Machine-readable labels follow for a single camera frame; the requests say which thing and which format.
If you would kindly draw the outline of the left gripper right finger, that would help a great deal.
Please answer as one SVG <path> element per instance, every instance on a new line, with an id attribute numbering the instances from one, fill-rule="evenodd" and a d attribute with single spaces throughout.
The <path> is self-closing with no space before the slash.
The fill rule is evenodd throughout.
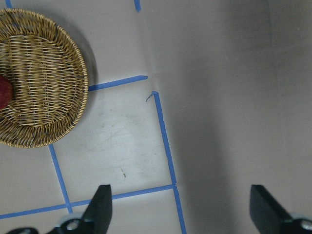
<path id="1" fill-rule="evenodd" d="M 312 220 L 288 213 L 263 185 L 252 185 L 249 214 L 260 234 L 310 234 Z"/>

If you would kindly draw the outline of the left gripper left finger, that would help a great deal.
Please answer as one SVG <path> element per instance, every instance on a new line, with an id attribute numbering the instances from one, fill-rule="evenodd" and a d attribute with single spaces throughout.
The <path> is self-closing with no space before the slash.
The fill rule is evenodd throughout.
<path id="1" fill-rule="evenodd" d="M 110 185 L 100 185 L 83 213 L 63 216 L 50 234 L 105 234 L 113 213 Z"/>

